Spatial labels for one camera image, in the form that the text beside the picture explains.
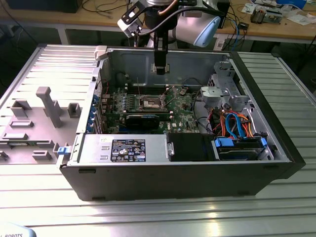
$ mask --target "power supply label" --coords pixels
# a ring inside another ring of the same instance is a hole
[[[145,162],[145,139],[113,140],[112,162]]]

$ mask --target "motherboard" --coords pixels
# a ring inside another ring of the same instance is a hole
[[[194,91],[183,86],[113,88],[101,96],[104,134],[198,133]]]

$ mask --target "floor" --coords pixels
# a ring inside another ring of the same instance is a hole
[[[6,36],[0,38],[0,95],[3,95],[6,88],[14,80],[36,47],[28,35],[22,32],[21,28],[15,27],[13,30],[15,31],[13,38],[9,39]],[[29,32],[38,43],[60,44],[58,33],[55,29],[26,28],[26,31]],[[126,36],[120,32],[101,32],[101,35],[98,36],[96,31],[67,30],[67,34],[71,44],[128,46]],[[210,43],[207,49],[212,50],[214,44],[215,39]],[[180,42],[178,46],[179,48],[195,48],[183,42]],[[300,63],[297,59],[305,55],[305,49],[306,46],[303,44],[253,42],[245,40],[244,43],[240,43],[239,46],[235,48],[235,51],[277,53],[293,71],[296,71]],[[316,55],[314,54],[314,56],[308,58],[307,64],[298,74],[298,77],[311,92],[316,90],[316,84],[311,82],[311,79],[313,77],[315,78],[316,75],[315,65]]]

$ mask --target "blue latch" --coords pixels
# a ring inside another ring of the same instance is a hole
[[[68,147],[60,147],[58,148],[57,154],[58,155],[69,155],[71,153],[71,146]]]
[[[267,140],[265,139],[265,138],[261,138],[261,143],[262,143],[262,145],[264,146],[264,147],[266,147],[267,146]]]
[[[88,118],[88,122],[87,124],[93,125],[93,121],[91,119]]]
[[[99,97],[97,95],[93,95],[93,103],[97,103],[99,101]]]
[[[234,142],[231,138],[217,138],[215,140],[216,147],[233,147]]]
[[[95,115],[94,115],[94,113],[92,111],[90,111],[89,117],[92,118],[92,119],[95,117]]]
[[[89,125],[87,125],[87,127],[85,128],[86,131],[88,132],[92,132],[92,127],[90,127]]]

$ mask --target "circuit board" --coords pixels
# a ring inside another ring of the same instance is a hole
[[[182,87],[174,87],[165,95],[128,94],[117,88],[108,95],[107,107],[103,109],[103,118],[108,134],[166,134],[169,132],[198,133],[198,126],[192,112],[191,93],[180,95]],[[163,106],[155,106],[159,99]],[[147,115],[159,117],[159,126],[151,130],[129,130],[126,118],[129,115]]]

